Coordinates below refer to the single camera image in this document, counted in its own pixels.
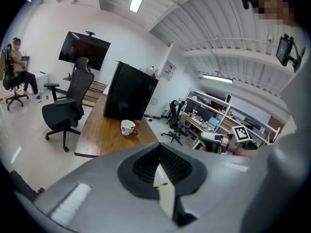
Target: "beige shirt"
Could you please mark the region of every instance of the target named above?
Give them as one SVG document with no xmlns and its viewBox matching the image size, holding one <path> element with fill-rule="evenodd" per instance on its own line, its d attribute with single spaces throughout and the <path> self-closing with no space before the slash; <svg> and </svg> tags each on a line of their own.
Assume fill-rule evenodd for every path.
<svg viewBox="0 0 311 233">
<path fill-rule="evenodd" d="M 22 71 L 23 70 L 23 62 L 21 61 L 22 55 L 19 51 L 16 51 L 15 49 L 12 49 L 10 52 L 10 57 L 13 62 L 13 76 L 16 78 L 18 74 L 16 71 Z"/>
</svg>

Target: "yellow and black striped tape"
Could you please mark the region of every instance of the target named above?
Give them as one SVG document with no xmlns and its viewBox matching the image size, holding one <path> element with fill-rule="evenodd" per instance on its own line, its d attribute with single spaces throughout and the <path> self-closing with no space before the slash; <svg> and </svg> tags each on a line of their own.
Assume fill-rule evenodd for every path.
<svg viewBox="0 0 311 233">
<path fill-rule="evenodd" d="M 157 189 L 159 189 L 159 188 L 162 188 L 162 187 L 164 187 L 164 186 L 166 186 L 167 184 L 171 184 L 172 182 L 170 182 L 170 181 L 168 181 L 168 182 L 165 182 L 165 183 L 163 183 L 163 184 L 161 184 L 161 185 L 158 185 L 158 186 L 155 186 Z"/>
</svg>

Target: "seated person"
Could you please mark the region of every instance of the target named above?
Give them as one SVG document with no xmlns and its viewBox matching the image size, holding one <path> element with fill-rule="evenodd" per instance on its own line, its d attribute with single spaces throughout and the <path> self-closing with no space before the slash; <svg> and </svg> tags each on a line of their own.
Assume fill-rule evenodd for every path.
<svg viewBox="0 0 311 233">
<path fill-rule="evenodd" d="M 12 59 L 13 63 L 13 77 L 16 78 L 18 74 L 16 73 L 17 71 L 23 71 L 25 68 L 24 62 L 21 61 L 22 55 L 19 51 L 21 44 L 21 40 L 18 38 L 13 39 L 13 49 L 10 52 L 10 57 Z M 21 74 L 21 82 L 25 83 L 24 86 L 24 94 L 27 94 L 27 88 L 28 84 L 31 85 L 34 91 L 34 95 L 36 99 L 40 99 L 40 95 L 38 94 L 38 87 L 37 87 L 37 82 L 35 80 L 35 75 L 29 72 L 24 72 Z"/>
</svg>

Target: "black mesh grille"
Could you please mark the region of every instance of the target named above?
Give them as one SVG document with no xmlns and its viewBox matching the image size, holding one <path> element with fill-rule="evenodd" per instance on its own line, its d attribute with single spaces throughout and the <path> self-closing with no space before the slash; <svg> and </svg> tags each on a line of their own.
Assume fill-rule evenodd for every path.
<svg viewBox="0 0 311 233">
<path fill-rule="evenodd" d="M 133 164 L 133 172 L 140 180 L 153 185 L 159 164 L 174 185 L 187 178 L 192 172 L 192 166 L 188 161 L 161 145 L 137 159 Z"/>
</svg>

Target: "table top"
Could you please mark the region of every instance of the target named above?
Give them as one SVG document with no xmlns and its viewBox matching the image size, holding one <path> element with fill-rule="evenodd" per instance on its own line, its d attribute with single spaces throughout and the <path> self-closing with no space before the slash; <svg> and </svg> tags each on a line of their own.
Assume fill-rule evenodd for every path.
<svg viewBox="0 0 311 233">
<path fill-rule="evenodd" d="M 131 147 L 158 142 L 146 119 L 133 120 L 138 135 L 123 135 L 121 121 L 104 117 L 106 95 L 101 95 L 82 128 L 74 154 L 94 158 Z"/>
<path fill-rule="evenodd" d="M 198 124 L 197 122 L 193 121 L 190 117 L 187 117 L 186 121 L 191 123 L 194 127 L 198 128 L 202 132 L 209 132 L 207 129 L 202 128 L 200 124 Z"/>
</svg>

